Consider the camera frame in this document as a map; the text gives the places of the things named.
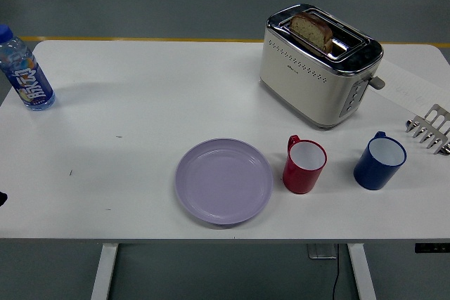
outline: table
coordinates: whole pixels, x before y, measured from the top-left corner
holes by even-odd
[[[384,70],[393,64],[448,83],[450,66],[436,48],[384,48]],[[308,125],[260,83],[260,43],[45,41],[34,52],[57,99],[51,109],[32,112],[12,91],[1,106],[0,176],[9,196],[0,208],[1,238],[450,238],[449,159],[405,133],[414,114],[378,93],[368,91],[352,117],[325,131]],[[356,183],[352,169],[378,130],[400,141],[408,159],[374,192]],[[306,195],[290,193],[281,181],[293,134],[319,142],[328,153]],[[253,145],[273,171],[268,205],[237,226],[195,219],[174,191],[179,160],[213,138]]]

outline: power cord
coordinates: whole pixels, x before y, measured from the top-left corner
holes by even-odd
[[[335,295],[336,295],[336,285],[338,284],[338,279],[339,279],[339,244],[337,245],[337,249],[336,249],[336,261],[337,261],[337,273],[336,273],[336,279],[335,279],[335,284],[333,285],[333,300],[335,300]]]

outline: blue mug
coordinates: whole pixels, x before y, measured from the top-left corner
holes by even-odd
[[[353,170],[353,176],[363,188],[379,190],[406,161],[406,150],[383,131],[372,138]]]

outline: water bottle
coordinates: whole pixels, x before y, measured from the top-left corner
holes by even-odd
[[[7,25],[0,25],[0,70],[29,109],[44,110],[55,102],[55,92],[33,53]]]

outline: blue bottle cap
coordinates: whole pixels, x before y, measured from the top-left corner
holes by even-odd
[[[0,25],[0,44],[11,40],[13,36],[13,31],[8,25]]]

